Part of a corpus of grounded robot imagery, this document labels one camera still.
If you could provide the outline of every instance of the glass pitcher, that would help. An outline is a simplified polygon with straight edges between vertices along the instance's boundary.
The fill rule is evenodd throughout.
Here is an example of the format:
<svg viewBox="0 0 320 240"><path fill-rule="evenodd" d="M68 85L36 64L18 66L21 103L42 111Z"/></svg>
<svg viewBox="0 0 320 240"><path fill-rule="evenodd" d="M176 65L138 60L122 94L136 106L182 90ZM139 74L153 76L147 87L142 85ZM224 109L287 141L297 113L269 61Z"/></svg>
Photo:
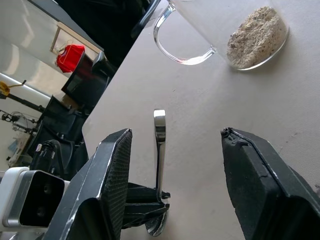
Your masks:
<svg viewBox="0 0 320 240"><path fill-rule="evenodd" d="M196 65L218 53L235 69L253 69L271 59L288 36L289 26L270 0L168 2L168 7L155 23L153 37L158 48L180 64ZM179 12L211 44L204 55L178 58L161 45L159 28L174 11Z"/></svg>

